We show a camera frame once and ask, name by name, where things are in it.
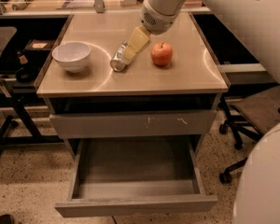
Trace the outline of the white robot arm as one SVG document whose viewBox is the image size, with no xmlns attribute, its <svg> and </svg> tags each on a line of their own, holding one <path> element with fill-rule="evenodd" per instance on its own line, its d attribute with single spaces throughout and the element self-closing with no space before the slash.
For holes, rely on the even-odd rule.
<svg viewBox="0 0 280 224">
<path fill-rule="evenodd" d="M 123 51 L 129 63 L 151 34 L 167 31 L 185 0 L 145 0 L 143 21 Z M 280 83 L 280 0 L 202 0 Z M 280 123 L 255 145 L 240 177 L 232 224 L 280 224 Z"/>
</svg>

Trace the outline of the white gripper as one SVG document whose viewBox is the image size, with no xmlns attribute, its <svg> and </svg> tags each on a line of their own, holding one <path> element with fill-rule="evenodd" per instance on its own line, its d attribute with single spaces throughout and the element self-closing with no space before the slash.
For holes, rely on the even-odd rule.
<svg viewBox="0 0 280 224">
<path fill-rule="evenodd" d="M 168 31 L 175 22 L 178 10 L 162 0 L 145 0 L 140 11 L 143 26 L 133 29 L 122 53 L 122 61 L 130 64 L 150 41 L 150 34 L 160 35 Z"/>
</svg>

